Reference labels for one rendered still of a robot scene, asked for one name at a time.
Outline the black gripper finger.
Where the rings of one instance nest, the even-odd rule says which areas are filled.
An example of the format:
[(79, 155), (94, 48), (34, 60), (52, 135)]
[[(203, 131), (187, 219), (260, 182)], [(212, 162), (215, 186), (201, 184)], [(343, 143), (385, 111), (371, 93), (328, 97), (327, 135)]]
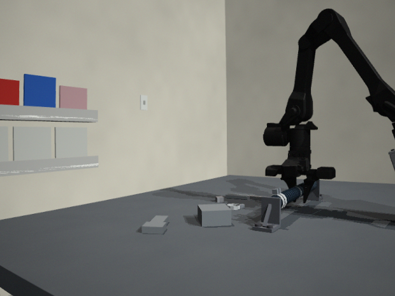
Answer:
[(308, 195), (310, 193), (310, 190), (313, 186), (313, 184), (315, 183), (315, 181), (319, 180), (318, 178), (315, 180), (311, 180), (311, 179), (304, 179), (304, 194), (303, 194), (303, 203), (306, 203), (306, 200), (308, 198)]
[(289, 188), (296, 186), (296, 178), (280, 178), (281, 180), (284, 180)]

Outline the dark blue ribbed hose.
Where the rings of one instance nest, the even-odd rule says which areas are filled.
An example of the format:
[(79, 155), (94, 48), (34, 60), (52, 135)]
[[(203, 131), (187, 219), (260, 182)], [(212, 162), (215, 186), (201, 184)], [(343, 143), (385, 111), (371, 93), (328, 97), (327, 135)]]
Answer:
[[(287, 198), (287, 204), (300, 198), (304, 194), (304, 183), (296, 185), (282, 192)], [(308, 195), (307, 200), (320, 201), (323, 195), (320, 194), (320, 180), (315, 181)], [(253, 230), (272, 233), (281, 227), (281, 207), (282, 199), (277, 195), (271, 197), (261, 197), (261, 222), (255, 223)]]

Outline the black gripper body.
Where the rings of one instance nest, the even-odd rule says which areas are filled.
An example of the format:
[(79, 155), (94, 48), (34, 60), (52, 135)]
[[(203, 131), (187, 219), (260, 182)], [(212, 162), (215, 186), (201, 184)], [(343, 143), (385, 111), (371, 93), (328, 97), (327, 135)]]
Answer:
[[(312, 151), (310, 150), (310, 146), (308, 147), (293, 147), (290, 146), (289, 153), (293, 153), (294, 157), (299, 157), (300, 153), (305, 153), (306, 158), (310, 161), (310, 154)], [(309, 174), (305, 174), (309, 173)], [(281, 174), (282, 178), (292, 178), (293, 176), (284, 177), (282, 171), (282, 165), (272, 165), (268, 166), (265, 170), (265, 176), (276, 176), (277, 174)], [(307, 179), (315, 180), (325, 179), (331, 180), (336, 177), (336, 170), (334, 167), (319, 167), (317, 169), (309, 169), (308, 172), (302, 172), (301, 175), (306, 175)]]

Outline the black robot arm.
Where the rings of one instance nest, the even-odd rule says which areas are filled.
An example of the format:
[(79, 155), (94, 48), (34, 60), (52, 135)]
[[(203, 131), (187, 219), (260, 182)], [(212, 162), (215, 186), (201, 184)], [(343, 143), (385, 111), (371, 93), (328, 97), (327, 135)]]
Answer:
[[(289, 142), (290, 146), (310, 146), (310, 130), (318, 129), (313, 122), (308, 121), (313, 115), (311, 86), (315, 51), (330, 39), (338, 44), (368, 87), (370, 96), (366, 97), (366, 100), (371, 104), (373, 112), (378, 112), (393, 122), (392, 133), (395, 138), (395, 91), (383, 81), (355, 42), (345, 19), (333, 9), (325, 9), (298, 41), (294, 89), (281, 121), (278, 124), (267, 123), (263, 134), (266, 146), (287, 146)], [(300, 124), (306, 121), (306, 124)], [(291, 125), (296, 126), (290, 128)], [(299, 177), (302, 172), (308, 172), (310, 169), (310, 162), (305, 153), (300, 153), (299, 157), (288, 153), (287, 158), (282, 164), (284, 177)]]

